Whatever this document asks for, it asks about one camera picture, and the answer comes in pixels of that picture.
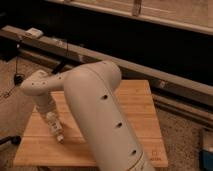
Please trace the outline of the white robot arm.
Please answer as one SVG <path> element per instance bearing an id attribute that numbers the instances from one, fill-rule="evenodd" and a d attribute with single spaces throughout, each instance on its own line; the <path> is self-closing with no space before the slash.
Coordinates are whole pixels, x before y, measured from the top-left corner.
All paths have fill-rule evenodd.
<path id="1" fill-rule="evenodd" d="M 43 116 L 56 114 L 53 91 L 64 92 L 66 103 L 101 171 L 155 171 L 114 91 L 121 71 L 112 61 L 77 66 L 50 76 L 43 70 L 23 81 Z"/>

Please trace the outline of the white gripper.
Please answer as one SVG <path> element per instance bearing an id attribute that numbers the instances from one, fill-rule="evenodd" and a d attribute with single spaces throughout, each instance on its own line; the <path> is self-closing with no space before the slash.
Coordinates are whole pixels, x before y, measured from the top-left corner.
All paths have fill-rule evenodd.
<path id="1" fill-rule="evenodd" d="M 43 94 L 34 98 L 37 111 L 45 115 L 49 112 L 55 112 L 57 110 L 55 100 L 51 94 Z"/>

